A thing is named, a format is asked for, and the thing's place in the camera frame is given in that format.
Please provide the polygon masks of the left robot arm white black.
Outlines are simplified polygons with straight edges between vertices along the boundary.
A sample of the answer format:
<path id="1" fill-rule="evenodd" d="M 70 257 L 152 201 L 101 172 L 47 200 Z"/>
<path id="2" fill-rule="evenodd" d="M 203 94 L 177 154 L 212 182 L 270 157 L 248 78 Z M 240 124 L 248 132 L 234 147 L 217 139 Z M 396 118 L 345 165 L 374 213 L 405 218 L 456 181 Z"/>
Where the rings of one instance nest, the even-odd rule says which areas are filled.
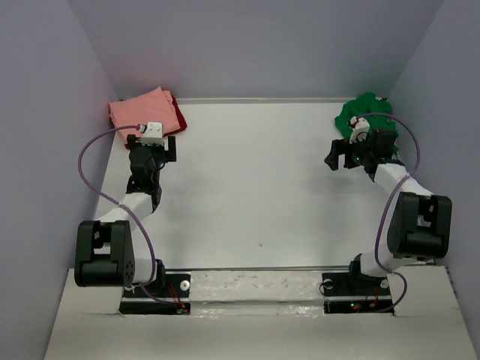
<path id="1" fill-rule="evenodd" d="M 155 256 L 142 220 L 161 202 L 161 170 L 177 161 L 176 138 L 143 143 L 127 137 L 130 177 L 126 194 L 118 201 L 98 189 L 115 206 L 97 220 L 84 220 L 77 229 L 74 279 L 79 287 L 140 287 L 149 296 L 160 295 L 167 284 L 163 262 Z"/>

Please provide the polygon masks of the green t shirt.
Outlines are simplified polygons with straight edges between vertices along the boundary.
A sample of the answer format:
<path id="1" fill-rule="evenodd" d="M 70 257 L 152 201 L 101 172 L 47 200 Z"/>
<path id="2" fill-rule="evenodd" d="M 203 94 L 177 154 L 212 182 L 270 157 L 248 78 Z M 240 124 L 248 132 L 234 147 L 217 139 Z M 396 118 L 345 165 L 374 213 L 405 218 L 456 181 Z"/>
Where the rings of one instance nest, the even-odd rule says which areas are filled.
<path id="1" fill-rule="evenodd" d="M 343 108 L 334 119 L 335 127 L 340 131 L 343 138 L 350 140 L 352 129 L 350 128 L 350 119 L 352 117 L 363 117 L 370 124 L 369 133 L 374 128 L 389 128 L 398 132 L 396 124 L 391 120 L 392 106 L 385 98 L 378 98 L 374 93 L 365 93 L 358 96 L 355 100 L 346 102 Z"/>

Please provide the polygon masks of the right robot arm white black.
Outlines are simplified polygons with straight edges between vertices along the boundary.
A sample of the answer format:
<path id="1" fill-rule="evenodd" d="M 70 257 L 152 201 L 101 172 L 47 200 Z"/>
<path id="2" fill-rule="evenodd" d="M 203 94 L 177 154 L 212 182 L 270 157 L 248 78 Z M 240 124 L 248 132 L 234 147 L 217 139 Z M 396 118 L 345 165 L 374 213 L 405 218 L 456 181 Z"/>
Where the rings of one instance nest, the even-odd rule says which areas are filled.
<path id="1" fill-rule="evenodd" d="M 325 158 L 333 171 L 339 157 L 344 168 L 361 167 L 370 180 L 388 193 L 373 250 L 349 264 L 346 288 L 362 294 L 398 269 L 417 262 L 442 259 L 449 249 L 452 201 L 422 187 L 395 154 L 393 130 L 363 132 L 363 140 L 335 139 Z"/>

